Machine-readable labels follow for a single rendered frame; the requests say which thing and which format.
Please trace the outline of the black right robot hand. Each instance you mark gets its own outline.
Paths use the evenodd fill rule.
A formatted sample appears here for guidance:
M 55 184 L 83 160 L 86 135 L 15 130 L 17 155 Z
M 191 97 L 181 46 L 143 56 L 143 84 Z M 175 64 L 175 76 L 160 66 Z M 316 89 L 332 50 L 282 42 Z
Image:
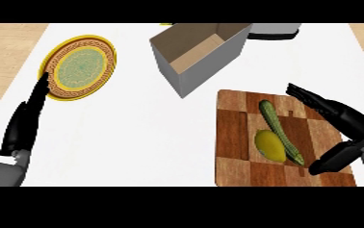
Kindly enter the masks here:
M 348 137 L 348 141 L 334 146 L 310 166 L 311 175 L 339 172 L 359 158 L 364 159 L 364 114 L 347 104 L 323 98 L 294 84 L 288 86 L 286 93 L 320 113 Z

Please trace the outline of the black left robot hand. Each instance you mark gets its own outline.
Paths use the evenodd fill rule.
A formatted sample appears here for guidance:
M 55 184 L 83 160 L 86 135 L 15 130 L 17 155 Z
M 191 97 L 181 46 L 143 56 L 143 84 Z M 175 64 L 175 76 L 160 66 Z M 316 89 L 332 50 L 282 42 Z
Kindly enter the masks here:
M 20 103 L 12 115 L 0 147 L 0 156 L 12 156 L 15 151 L 33 149 L 39 118 L 49 91 L 49 73 L 45 73 L 32 91 L 29 101 Z

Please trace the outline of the green zucchini squash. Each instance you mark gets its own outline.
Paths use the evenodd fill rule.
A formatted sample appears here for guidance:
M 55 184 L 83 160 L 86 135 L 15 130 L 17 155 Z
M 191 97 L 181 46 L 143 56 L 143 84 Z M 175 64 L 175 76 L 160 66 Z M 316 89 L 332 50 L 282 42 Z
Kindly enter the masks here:
M 277 134 L 279 139 L 283 143 L 286 155 L 291 161 L 297 165 L 305 165 L 304 156 L 299 152 L 299 149 L 297 148 L 295 144 L 292 143 L 291 139 L 286 136 L 286 133 L 285 133 L 285 130 L 280 124 L 279 116 L 276 113 L 276 109 L 274 109 L 274 103 L 270 100 L 264 99 L 260 102 L 260 111 L 271 127 L 271 130 Z

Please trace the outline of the checkered wooden cutting board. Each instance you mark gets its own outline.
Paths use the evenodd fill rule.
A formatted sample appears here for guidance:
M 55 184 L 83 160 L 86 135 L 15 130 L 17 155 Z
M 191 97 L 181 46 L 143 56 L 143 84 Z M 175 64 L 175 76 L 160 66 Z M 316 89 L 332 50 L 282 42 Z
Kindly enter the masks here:
M 350 167 L 310 174 L 310 165 L 341 141 L 338 129 L 295 97 L 218 91 L 218 186 L 353 187 Z

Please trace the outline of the grey cardboard box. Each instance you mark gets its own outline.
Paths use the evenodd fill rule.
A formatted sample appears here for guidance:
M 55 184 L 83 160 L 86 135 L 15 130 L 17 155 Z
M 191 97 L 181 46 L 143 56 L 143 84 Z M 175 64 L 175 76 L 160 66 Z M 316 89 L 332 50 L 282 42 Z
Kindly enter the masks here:
M 186 97 L 239 57 L 252 23 L 177 23 L 152 39 L 159 69 Z

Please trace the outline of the yellow lemon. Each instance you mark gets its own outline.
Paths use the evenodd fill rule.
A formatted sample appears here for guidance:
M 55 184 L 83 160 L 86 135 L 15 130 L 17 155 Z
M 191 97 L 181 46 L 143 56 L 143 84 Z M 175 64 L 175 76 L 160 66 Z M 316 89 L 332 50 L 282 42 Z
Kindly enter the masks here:
M 286 151 L 277 134 L 270 130 L 260 130 L 255 136 L 258 151 L 274 162 L 286 162 Z

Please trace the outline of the yellow patterned plate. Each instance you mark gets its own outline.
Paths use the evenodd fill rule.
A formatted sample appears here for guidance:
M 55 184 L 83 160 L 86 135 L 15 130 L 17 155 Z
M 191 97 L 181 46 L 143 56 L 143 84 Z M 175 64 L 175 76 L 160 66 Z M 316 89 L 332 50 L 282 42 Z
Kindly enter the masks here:
M 49 73 L 49 97 L 73 101 L 106 85 L 117 66 L 117 50 L 110 40 L 82 35 L 64 41 L 48 54 L 39 76 Z

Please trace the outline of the grey and black appliance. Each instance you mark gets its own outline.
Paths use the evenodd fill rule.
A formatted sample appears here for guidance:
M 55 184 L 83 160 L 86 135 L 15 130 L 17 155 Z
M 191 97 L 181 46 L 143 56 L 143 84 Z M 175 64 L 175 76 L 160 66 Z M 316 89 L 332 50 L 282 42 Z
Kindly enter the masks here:
M 292 39 L 299 33 L 301 26 L 301 23 L 255 23 L 248 38 L 264 40 Z

